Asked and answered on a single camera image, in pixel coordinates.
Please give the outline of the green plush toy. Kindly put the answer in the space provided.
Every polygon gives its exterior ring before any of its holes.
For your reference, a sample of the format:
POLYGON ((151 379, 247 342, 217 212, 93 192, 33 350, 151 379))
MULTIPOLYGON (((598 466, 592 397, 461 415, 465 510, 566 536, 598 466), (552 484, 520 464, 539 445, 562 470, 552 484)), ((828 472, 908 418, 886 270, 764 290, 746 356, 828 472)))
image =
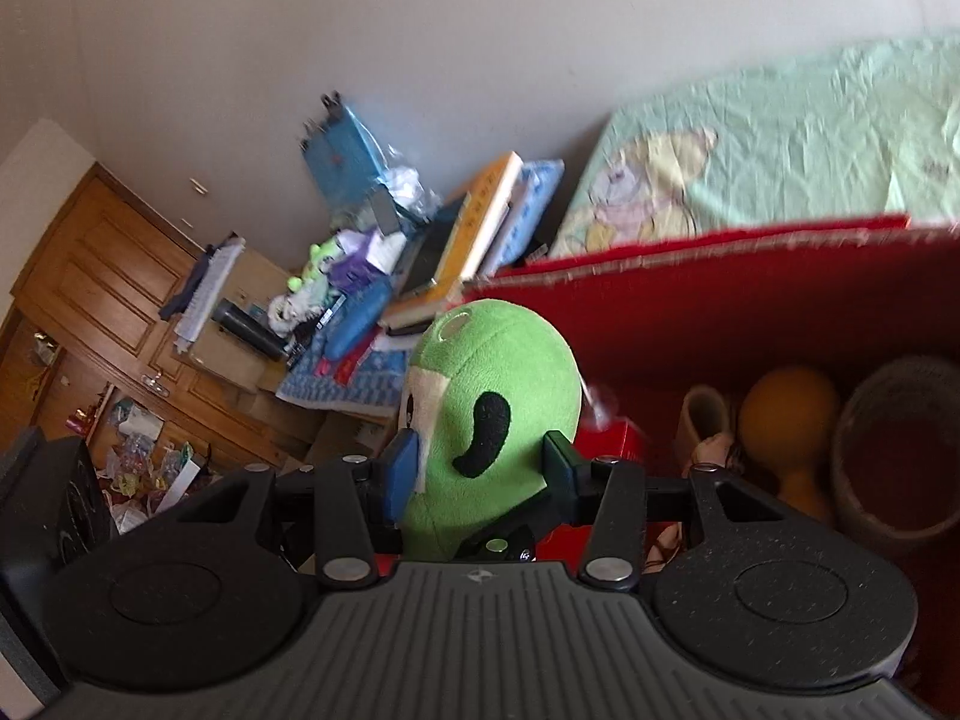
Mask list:
POLYGON ((542 439, 573 439, 582 399, 573 351, 534 310, 480 299, 436 317, 410 356, 398 407, 398 424, 420 439, 400 520, 405 556, 449 561, 464 539, 539 494, 542 439))

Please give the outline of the blue patterned cloth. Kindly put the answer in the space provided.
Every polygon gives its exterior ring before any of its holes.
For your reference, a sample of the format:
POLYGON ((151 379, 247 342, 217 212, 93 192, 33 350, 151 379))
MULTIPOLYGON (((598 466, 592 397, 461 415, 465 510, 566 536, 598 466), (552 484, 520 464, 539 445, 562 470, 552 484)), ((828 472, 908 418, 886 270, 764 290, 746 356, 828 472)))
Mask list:
POLYGON ((371 341, 361 340, 348 355, 334 361, 329 346, 339 325, 332 319, 316 328, 313 341, 275 395, 306 410, 342 411, 370 418, 394 416, 418 337, 395 343, 377 332, 371 341))

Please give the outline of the blue pencil case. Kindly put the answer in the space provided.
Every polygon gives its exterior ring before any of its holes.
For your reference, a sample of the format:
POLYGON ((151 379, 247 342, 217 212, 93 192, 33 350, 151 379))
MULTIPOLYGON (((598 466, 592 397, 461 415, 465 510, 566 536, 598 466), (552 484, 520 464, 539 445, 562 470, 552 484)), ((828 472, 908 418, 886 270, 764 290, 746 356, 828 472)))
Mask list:
POLYGON ((391 278, 384 277, 368 284, 345 302, 340 312, 331 321, 325 337, 324 358, 338 362, 355 349, 371 328, 376 327, 379 317, 391 302, 394 287, 391 278))

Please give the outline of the black thermos bottle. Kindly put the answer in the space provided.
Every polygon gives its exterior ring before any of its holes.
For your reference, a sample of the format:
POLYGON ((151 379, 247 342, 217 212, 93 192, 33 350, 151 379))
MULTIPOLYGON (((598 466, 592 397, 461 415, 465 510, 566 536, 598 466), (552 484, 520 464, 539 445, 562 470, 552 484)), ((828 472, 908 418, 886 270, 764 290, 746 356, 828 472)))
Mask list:
POLYGON ((222 299, 213 309, 213 322, 270 361, 286 358, 286 341, 228 299, 222 299))

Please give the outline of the wooden wardrobe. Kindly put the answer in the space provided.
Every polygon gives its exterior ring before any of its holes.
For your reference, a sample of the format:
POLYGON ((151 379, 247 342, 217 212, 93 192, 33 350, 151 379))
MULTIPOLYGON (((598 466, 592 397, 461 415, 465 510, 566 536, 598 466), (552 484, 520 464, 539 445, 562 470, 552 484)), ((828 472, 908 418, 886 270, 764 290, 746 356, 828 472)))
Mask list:
POLYGON ((174 330, 160 309, 198 256, 96 164, 14 282, 14 307, 121 394, 212 447, 220 465, 302 460, 319 431, 316 418, 290 431, 246 415, 229 403, 223 382, 174 353, 174 330))

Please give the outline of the purple tissue pack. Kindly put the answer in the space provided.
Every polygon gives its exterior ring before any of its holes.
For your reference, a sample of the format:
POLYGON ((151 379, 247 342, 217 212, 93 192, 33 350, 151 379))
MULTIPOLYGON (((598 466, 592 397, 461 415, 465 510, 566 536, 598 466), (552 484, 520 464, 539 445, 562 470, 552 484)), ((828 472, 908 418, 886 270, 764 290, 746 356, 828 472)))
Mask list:
POLYGON ((394 271, 407 247, 407 236, 402 231, 382 234, 377 227, 366 232, 345 229, 335 242, 342 255, 332 263, 329 283, 340 293, 352 294, 394 271))

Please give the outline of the small green frog toy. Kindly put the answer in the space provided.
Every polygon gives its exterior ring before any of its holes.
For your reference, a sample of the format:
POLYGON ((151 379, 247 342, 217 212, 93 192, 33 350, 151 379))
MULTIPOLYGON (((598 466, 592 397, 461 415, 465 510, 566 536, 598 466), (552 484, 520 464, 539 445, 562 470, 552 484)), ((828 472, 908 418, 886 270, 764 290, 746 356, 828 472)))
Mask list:
POLYGON ((291 277, 286 282, 286 288, 291 294, 299 293, 301 289, 313 284, 320 275, 324 275, 324 268, 334 260, 340 259, 343 249, 337 238, 330 238, 322 244, 309 245, 308 261, 302 267, 297 277, 291 277))

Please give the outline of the orange gourd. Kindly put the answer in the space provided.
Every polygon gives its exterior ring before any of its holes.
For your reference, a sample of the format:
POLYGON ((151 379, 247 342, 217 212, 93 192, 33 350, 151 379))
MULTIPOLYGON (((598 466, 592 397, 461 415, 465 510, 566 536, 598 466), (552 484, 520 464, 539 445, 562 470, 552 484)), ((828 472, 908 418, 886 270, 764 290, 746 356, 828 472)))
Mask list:
POLYGON ((822 372, 783 367, 755 382, 743 400, 739 439, 755 465, 778 482, 784 504, 832 525, 833 512, 818 486, 833 437, 839 401, 822 372))

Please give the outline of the cardboard box on floor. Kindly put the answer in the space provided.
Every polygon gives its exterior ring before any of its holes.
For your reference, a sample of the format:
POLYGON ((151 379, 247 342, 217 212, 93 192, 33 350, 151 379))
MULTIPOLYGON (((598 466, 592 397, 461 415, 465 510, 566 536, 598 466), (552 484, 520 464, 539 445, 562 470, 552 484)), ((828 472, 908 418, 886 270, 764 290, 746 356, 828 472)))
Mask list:
POLYGON ((286 358, 288 341, 268 325, 268 306, 286 294, 290 275, 235 242, 210 265, 195 298, 197 325, 178 330, 178 353, 199 371, 255 394, 267 367, 286 358))

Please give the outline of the yellow book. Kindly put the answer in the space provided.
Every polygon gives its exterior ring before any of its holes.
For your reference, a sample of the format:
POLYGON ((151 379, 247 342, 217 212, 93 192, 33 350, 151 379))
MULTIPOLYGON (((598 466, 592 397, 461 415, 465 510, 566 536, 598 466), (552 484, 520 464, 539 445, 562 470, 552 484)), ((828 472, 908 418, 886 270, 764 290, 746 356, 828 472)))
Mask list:
POLYGON ((405 278, 379 325, 400 330, 431 322, 475 277, 505 219, 523 160, 508 151, 460 187, 416 241, 405 278))

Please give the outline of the blue patterned book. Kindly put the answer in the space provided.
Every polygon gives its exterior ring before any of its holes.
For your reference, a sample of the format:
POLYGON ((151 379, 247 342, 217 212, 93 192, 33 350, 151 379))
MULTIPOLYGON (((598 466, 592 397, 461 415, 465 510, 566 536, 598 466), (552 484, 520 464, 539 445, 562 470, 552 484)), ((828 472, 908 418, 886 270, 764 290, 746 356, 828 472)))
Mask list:
POLYGON ((562 160, 523 162, 511 190, 505 219, 478 268, 480 277, 493 277, 503 266, 511 265, 524 255, 563 174, 562 160))

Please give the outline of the red cardboard box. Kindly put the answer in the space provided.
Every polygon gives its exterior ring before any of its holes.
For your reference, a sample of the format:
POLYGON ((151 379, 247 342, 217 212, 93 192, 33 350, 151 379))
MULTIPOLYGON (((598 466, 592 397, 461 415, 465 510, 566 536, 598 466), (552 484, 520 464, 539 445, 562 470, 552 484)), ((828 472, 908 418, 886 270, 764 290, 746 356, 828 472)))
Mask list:
POLYGON ((901 221, 723 232, 537 266, 491 288, 565 335, 647 437, 646 530, 672 514, 693 544, 661 578, 604 592, 516 569, 455 606, 441 709, 477 717, 952 718, 958 712, 958 527, 905 554, 839 522, 841 411, 880 367, 958 367, 958 236, 901 221), (818 483, 834 527, 789 512, 776 478, 698 473, 667 455, 683 392, 743 395, 768 372, 832 379, 818 483))

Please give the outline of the brown woven basket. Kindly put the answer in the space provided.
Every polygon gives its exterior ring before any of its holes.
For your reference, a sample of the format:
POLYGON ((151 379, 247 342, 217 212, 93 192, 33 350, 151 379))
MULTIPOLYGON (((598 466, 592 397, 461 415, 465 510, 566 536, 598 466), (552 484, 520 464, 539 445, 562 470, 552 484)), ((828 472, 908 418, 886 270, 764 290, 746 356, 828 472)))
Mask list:
POLYGON ((839 522, 873 550, 905 554, 958 527, 958 367, 901 358, 846 403, 832 447, 839 522))

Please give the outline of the green cartoon bed sheet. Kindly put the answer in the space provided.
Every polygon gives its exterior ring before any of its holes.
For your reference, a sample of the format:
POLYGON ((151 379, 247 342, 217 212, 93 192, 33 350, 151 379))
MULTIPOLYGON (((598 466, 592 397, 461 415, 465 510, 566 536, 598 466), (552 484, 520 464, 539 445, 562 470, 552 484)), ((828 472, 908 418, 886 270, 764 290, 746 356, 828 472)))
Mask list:
POLYGON ((958 37, 862 44, 620 107, 555 259, 721 229, 958 218, 958 37))

